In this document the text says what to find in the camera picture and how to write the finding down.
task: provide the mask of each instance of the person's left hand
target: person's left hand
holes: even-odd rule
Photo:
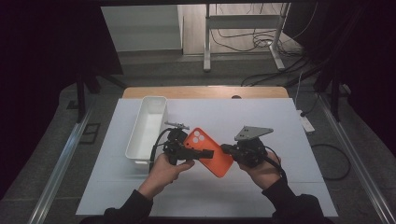
[[[194,161],[185,161],[179,165],[172,165],[169,163],[168,157],[161,154],[138,191],[147,199],[152,200],[168,184],[176,180],[181,172],[189,170],[194,164]]]

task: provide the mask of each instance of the table surface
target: table surface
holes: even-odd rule
[[[236,94],[246,99],[230,99]],[[235,135],[243,125],[265,124],[274,128],[276,131],[268,134],[271,136],[265,135],[261,138],[269,146],[275,147],[282,157],[292,190],[297,194],[316,195],[321,206],[325,208],[325,216],[337,216],[304,129],[295,114],[294,104],[288,98],[285,89],[219,86],[127,89],[123,94],[124,99],[120,99],[117,104],[90,181],[81,199],[78,215],[103,214],[107,207],[120,206],[132,189],[137,188],[147,175],[135,169],[133,163],[124,155],[133,126],[125,123],[135,122],[141,103],[140,98],[147,95],[163,95],[169,98],[168,118],[171,121],[182,119],[192,128],[200,127],[217,142],[229,141],[230,136]],[[199,109],[191,110],[198,105]],[[216,118],[217,122],[214,123],[212,119],[207,118],[208,116]],[[180,175],[177,183],[167,187],[156,197],[151,215],[270,217],[275,211],[273,206],[265,197],[257,197],[252,193],[255,191],[260,195],[257,186],[235,164],[226,176],[216,178],[200,162],[196,162],[188,174]],[[243,209],[240,203],[247,202],[251,206]]]
[[[147,95],[161,95],[169,99],[231,99],[241,98],[288,98],[283,87],[233,87],[233,86],[193,86],[193,87],[135,87],[127,88],[122,98],[143,98]]]

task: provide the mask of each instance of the white box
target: white box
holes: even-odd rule
[[[152,147],[165,128],[164,123],[168,118],[166,101],[163,96],[146,96],[140,105],[136,123],[125,151],[125,156],[140,168],[149,167]]]

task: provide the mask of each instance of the white table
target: white table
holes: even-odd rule
[[[140,103],[141,99],[119,99],[77,215],[102,215],[108,207],[122,206],[147,176],[125,157]],[[168,99],[167,108],[170,122],[200,127],[219,145],[234,144],[234,136],[244,125],[273,128],[261,140],[282,158],[291,189],[297,195],[315,195],[324,215],[337,217],[290,98]],[[236,163],[223,178],[217,178],[196,162],[155,197],[150,215],[270,217],[274,211]]]

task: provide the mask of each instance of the black sleeve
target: black sleeve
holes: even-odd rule
[[[107,208],[103,216],[87,217],[80,224],[138,224],[144,222],[151,212],[152,201],[134,190],[120,208]]]
[[[325,223],[318,199],[307,194],[296,196],[283,179],[263,190],[262,194],[276,209],[273,213],[275,223]]]

